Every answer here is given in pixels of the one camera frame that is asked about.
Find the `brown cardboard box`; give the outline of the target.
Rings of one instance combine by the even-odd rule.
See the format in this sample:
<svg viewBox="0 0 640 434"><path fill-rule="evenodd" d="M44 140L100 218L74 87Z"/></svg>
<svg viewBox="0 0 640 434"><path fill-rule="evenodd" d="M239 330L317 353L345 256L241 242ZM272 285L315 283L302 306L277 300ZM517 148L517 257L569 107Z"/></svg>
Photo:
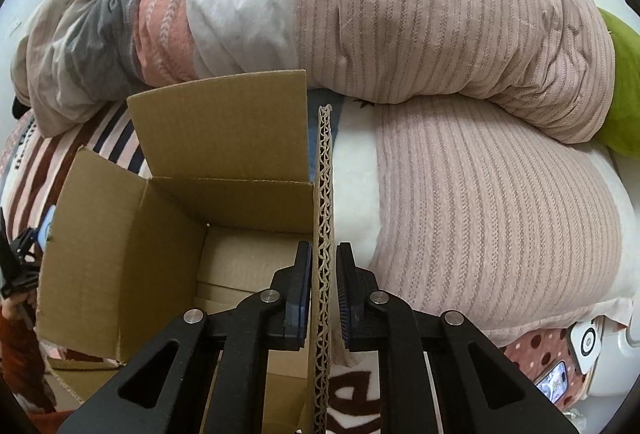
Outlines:
<svg viewBox="0 0 640 434"><path fill-rule="evenodd" d="M299 70L183 83L134 95L127 108L151 175L78 151L44 247L40 338L116 362L110 381L187 311L233 310L269 288L306 241L305 345L270 352L259 433L322 432L322 305L333 267L329 108L310 137Z"/></svg>

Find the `white marker tag device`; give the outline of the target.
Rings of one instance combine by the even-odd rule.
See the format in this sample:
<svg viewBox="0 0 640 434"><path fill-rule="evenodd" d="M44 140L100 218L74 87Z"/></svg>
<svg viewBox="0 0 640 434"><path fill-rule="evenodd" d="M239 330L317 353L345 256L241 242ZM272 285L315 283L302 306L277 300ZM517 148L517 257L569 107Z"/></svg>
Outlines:
<svg viewBox="0 0 640 434"><path fill-rule="evenodd" d="M601 353L601 335L594 319L578 321L568 332L568 342L581 374L588 374Z"/></svg>

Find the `pink ribbed pillow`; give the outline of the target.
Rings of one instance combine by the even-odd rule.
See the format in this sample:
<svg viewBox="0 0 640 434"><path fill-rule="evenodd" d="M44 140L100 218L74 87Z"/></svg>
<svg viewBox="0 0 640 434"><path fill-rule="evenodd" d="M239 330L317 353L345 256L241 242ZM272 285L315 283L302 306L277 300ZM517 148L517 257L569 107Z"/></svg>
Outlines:
<svg viewBox="0 0 640 434"><path fill-rule="evenodd" d="M608 150L567 146L458 95L342 103L335 236L414 309L457 310L497 344L639 300L639 223Z"/></svg>

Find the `striped fleece blanket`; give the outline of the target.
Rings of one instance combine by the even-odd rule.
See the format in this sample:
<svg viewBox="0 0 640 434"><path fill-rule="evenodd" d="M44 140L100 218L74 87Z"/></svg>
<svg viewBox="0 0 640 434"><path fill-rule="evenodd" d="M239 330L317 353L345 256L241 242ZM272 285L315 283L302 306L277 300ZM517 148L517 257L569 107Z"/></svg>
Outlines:
<svg viewBox="0 0 640 434"><path fill-rule="evenodd" d="M55 137L42 136L28 111L1 158L1 208L10 238L40 225L82 147L145 179L151 175L126 104L107 104L91 120Z"/></svg>

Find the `green plush pillow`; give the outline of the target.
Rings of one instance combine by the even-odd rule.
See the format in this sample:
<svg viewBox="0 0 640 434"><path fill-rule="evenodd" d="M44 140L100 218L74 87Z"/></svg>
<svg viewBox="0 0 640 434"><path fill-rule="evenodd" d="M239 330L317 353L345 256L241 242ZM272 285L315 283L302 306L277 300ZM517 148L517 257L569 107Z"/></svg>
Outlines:
<svg viewBox="0 0 640 434"><path fill-rule="evenodd" d="M639 158L640 153L640 36L614 14L600 9L615 52L612 104L597 134L615 153Z"/></svg>

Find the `striped pink rolled duvet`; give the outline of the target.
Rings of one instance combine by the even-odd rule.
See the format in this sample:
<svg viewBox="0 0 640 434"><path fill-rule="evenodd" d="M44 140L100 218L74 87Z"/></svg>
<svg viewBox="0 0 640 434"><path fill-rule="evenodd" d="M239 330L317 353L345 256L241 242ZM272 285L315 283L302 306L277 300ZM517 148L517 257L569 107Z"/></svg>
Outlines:
<svg viewBox="0 0 640 434"><path fill-rule="evenodd" d="M615 52L592 0L43 0L11 80L55 136L145 90L293 69L374 104L487 100L575 144L605 121Z"/></svg>

